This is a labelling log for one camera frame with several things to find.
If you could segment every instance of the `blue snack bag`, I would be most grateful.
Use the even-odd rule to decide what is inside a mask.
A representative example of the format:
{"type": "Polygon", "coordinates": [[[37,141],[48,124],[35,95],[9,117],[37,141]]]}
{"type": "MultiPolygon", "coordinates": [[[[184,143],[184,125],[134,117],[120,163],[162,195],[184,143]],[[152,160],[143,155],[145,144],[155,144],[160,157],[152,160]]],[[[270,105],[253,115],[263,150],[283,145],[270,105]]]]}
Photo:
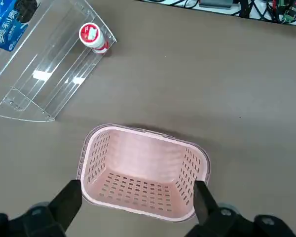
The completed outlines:
{"type": "Polygon", "coordinates": [[[0,0],[0,48],[15,48],[38,7],[37,0],[0,0]]]}

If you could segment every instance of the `wire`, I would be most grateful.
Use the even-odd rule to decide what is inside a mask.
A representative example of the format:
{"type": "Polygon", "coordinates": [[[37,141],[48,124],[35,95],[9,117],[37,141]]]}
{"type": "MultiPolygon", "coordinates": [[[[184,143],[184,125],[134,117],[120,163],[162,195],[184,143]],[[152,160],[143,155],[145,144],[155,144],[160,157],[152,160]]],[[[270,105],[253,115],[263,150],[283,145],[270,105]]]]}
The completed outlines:
{"type": "Polygon", "coordinates": [[[149,1],[152,1],[152,2],[163,2],[163,1],[166,1],[166,0],[149,0],[149,1]]]}
{"type": "Polygon", "coordinates": [[[169,6],[175,6],[175,5],[177,5],[177,4],[179,4],[179,3],[183,2],[183,1],[186,1],[186,0],[179,0],[179,1],[176,1],[176,2],[174,2],[174,3],[172,3],[172,4],[169,4],[169,6]]]}
{"type": "Polygon", "coordinates": [[[192,8],[195,8],[196,6],[198,5],[198,0],[195,2],[194,6],[189,6],[189,7],[185,7],[184,8],[187,8],[187,9],[192,9],[192,8]]]}

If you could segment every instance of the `basket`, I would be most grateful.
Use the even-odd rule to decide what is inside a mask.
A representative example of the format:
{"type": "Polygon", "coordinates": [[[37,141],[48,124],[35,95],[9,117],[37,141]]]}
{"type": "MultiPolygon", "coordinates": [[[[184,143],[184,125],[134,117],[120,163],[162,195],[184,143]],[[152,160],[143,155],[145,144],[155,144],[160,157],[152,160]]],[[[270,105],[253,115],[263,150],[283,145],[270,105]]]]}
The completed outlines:
{"type": "Polygon", "coordinates": [[[179,222],[194,215],[193,184],[210,161],[196,144],[107,124],[85,139],[77,177],[92,204],[179,222]]]}

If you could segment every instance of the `gray table surface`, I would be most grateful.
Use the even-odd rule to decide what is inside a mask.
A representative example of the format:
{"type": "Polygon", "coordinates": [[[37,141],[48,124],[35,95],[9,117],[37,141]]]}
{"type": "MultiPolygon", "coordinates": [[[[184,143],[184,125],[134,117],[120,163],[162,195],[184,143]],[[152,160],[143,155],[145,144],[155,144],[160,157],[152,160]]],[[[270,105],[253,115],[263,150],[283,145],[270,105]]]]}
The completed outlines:
{"type": "MultiPolygon", "coordinates": [[[[209,154],[209,188],[247,218],[296,233],[296,27],[133,0],[91,2],[118,43],[55,122],[0,118],[0,212],[51,200],[86,134],[108,122],[164,131],[209,154]]],[[[86,202],[68,236],[181,237],[180,224],[86,202]]]]}

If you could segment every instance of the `cable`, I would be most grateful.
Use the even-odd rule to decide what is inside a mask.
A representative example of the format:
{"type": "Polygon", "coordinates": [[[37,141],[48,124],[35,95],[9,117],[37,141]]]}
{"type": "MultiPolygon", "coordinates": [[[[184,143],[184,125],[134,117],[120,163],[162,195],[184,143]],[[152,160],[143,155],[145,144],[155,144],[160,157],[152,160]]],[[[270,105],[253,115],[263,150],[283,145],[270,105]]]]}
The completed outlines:
{"type": "Polygon", "coordinates": [[[172,4],[169,4],[169,6],[175,6],[175,5],[177,5],[177,4],[179,4],[179,3],[183,2],[183,1],[186,1],[186,0],[179,0],[179,1],[176,1],[176,2],[174,2],[174,3],[172,3],[172,4]]]}
{"type": "Polygon", "coordinates": [[[192,9],[192,8],[195,8],[196,6],[198,5],[198,0],[195,2],[194,6],[189,6],[189,7],[185,7],[187,9],[192,9]]]}
{"type": "Polygon", "coordinates": [[[166,1],[166,0],[149,0],[149,1],[152,1],[152,2],[163,2],[163,1],[166,1]]]}

